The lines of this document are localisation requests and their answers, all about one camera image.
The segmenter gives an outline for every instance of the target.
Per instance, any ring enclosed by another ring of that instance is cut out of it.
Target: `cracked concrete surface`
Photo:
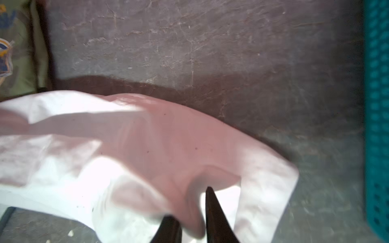
[[[299,167],[274,243],[380,242],[364,220],[361,1],[51,0],[46,11],[56,88],[180,103]],[[21,242],[17,223],[1,242]]]

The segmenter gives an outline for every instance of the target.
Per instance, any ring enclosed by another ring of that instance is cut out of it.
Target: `dark pointed tip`
[[[165,216],[150,243],[181,243],[182,229],[180,222],[173,216]]]
[[[208,243],[239,243],[212,187],[205,192],[205,217]]]

